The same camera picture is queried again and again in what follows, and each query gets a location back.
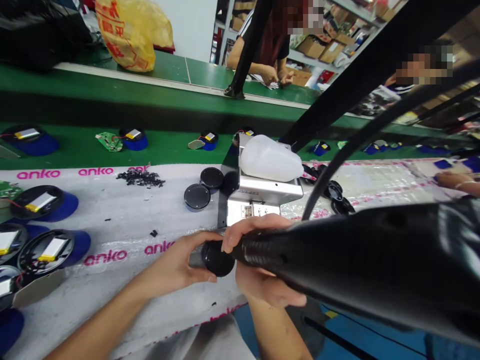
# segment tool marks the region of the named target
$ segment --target worker's hand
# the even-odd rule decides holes
[[[439,172],[435,176],[438,186],[448,189],[455,189],[458,184],[473,181],[472,177],[467,174],[455,174],[450,171]]]
[[[288,74],[286,74],[281,80],[280,83],[282,84],[283,87],[286,87],[294,82],[294,72],[290,71]]]
[[[269,86],[271,83],[278,83],[277,70],[273,66],[264,65],[261,71],[261,78],[265,85]]]
[[[222,248],[231,253],[243,235],[255,229],[284,229],[292,222],[277,214],[254,216],[229,227],[223,239]],[[247,298],[264,300],[273,307],[288,305],[305,306],[307,297],[289,288],[283,280],[260,268],[249,267],[237,261],[236,284]]]
[[[186,288],[195,283],[216,283],[217,277],[207,269],[191,268],[190,253],[201,244],[222,240],[215,232],[200,231],[182,236],[153,264],[139,273],[129,284],[138,295],[152,299]]]

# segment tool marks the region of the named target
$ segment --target pile of black parts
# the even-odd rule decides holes
[[[119,173],[117,179],[125,179],[127,185],[146,186],[147,189],[152,187],[161,188],[165,180],[160,180],[156,172],[142,171],[140,169],[129,169],[126,172]]]

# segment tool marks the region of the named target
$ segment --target black wire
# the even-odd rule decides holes
[[[412,352],[414,352],[414,353],[417,353],[418,355],[421,355],[421,356],[423,356],[424,358],[427,358],[427,359],[428,359],[428,356],[425,355],[424,353],[422,353],[422,352],[420,352],[420,351],[418,351],[418,350],[415,350],[414,348],[411,348],[410,346],[407,346],[407,345],[405,345],[405,344],[402,344],[401,342],[399,342],[399,341],[397,341],[397,340],[394,340],[394,339],[392,339],[392,338],[390,338],[390,337],[388,337],[388,336],[382,335],[382,334],[379,333],[378,331],[375,331],[375,330],[373,330],[372,328],[370,328],[370,327],[368,327],[368,326],[366,326],[366,325],[363,325],[361,322],[355,320],[354,318],[351,318],[351,317],[348,316],[348,315],[342,314],[341,312],[338,312],[337,310],[332,310],[331,308],[329,308],[328,306],[326,306],[326,305],[323,304],[323,303],[322,303],[321,305],[322,305],[323,307],[325,307],[325,309],[327,309],[327,310],[329,310],[329,311],[331,311],[331,312],[337,313],[338,315],[341,315],[341,316],[343,316],[344,318],[347,318],[348,320],[354,322],[355,324],[360,325],[362,328],[365,328],[365,329],[367,329],[367,330],[370,330],[372,333],[377,334],[379,337],[382,337],[382,338],[384,338],[384,339],[386,339],[386,340],[389,340],[389,341],[391,341],[392,343],[395,343],[395,344],[397,344],[397,345],[400,345],[401,347],[404,347],[405,349],[408,349],[408,350],[410,350],[410,351],[412,351]]]
[[[335,155],[328,167],[322,171],[305,205],[303,220],[308,220],[317,200],[324,192],[332,176],[340,166],[374,134],[378,133],[393,120],[430,99],[451,90],[471,79],[480,77],[480,59],[475,59],[453,71],[452,77],[443,77],[441,84],[422,86],[411,91],[404,99],[389,107],[352,136],[346,145]]]

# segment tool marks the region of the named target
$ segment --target black metal pole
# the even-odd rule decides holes
[[[454,96],[448,99],[447,101],[442,102],[440,105],[435,106],[434,108],[423,113],[418,117],[418,120],[415,122],[415,124],[421,122],[422,120],[428,119],[429,117],[435,115],[436,113],[441,112],[442,110],[445,110],[446,108],[452,106],[455,103],[459,103],[471,96],[478,94],[478,92],[480,92],[480,83],[475,86],[472,86],[471,88],[465,90],[464,92],[459,93],[457,96]]]
[[[294,152],[303,148],[383,84],[407,60],[407,54],[418,53],[480,4],[479,0],[458,2],[455,6],[438,0],[407,2],[280,141],[291,145]]]
[[[250,65],[257,51],[262,35],[264,33],[265,24],[272,12],[273,0],[258,0],[255,5],[255,11],[251,17],[250,31],[252,36],[248,36],[241,51],[240,60],[236,67],[235,75],[231,84],[223,91],[223,93],[232,98],[244,99],[245,79],[250,70]]]
[[[344,348],[349,353],[352,353],[357,358],[361,360],[377,360],[376,357],[373,357],[368,352],[363,351],[361,348],[353,345],[351,342],[345,340],[343,337],[338,336],[336,333],[328,330],[325,326],[320,325],[319,323],[313,321],[309,317],[305,317],[305,324],[317,330],[320,334],[326,338],[332,340],[338,346]]]

